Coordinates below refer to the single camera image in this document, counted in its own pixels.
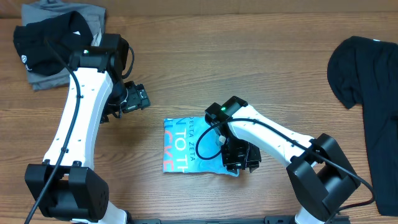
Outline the light blue t-shirt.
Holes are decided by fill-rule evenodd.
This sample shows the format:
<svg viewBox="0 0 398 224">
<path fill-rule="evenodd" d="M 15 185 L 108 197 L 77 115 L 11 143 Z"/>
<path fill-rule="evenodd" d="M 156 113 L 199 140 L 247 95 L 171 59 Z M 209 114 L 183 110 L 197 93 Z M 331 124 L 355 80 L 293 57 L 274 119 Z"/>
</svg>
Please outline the light blue t-shirt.
<svg viewBox="0 0 398 224">
<path fill-rule="evenodd" d="M 218 135 L 211 130 L 204 117 L 164 119 L 164 173 L 202 173 L 237 177 L 223 165 Z"/>
</svg>

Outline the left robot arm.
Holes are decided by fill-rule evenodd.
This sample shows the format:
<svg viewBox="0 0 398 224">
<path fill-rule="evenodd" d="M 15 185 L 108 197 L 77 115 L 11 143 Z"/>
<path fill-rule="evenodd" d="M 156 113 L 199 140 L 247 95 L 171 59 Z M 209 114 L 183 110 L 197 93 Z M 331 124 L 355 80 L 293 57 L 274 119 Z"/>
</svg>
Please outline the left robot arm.
<svg viewBox="0 0 398 224">
<path fill-rule="evenodd" d="M 100 124 L 110 116 L 150 105 L 143 85 L 129 80 L 134 51 L 119 34 L 105 34 L 97 46 L 74 50 L 63 66 L 70 74 L 62 117 L 40 164 L 29 164 L 24 180 L 45 217 L 72 223 L 131 223 L 131 214 L 109 199 L 109 186 L 94 170 Z"/>
</svg>

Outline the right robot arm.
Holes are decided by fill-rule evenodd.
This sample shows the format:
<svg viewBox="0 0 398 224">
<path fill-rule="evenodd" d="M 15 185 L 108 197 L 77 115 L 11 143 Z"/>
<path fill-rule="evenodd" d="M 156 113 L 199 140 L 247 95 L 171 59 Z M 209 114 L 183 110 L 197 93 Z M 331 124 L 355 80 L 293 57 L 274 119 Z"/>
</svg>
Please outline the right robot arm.
<svg viewBox="0 0 398 224">
<path fill-rule="evenodd" d="M 349 223 L 338 209 L 360 186 L 355 171 L 334 138 L 317 138 L 291 131 L 264 117 L 237 96 L 213 103 L 205 121 L 218 135 L 223 166 L 232 173 L 259 167 L 261 152 L 279 161 L 288 173 L 302 208 L 292 217 L 266 222 Z"/>
</svg>

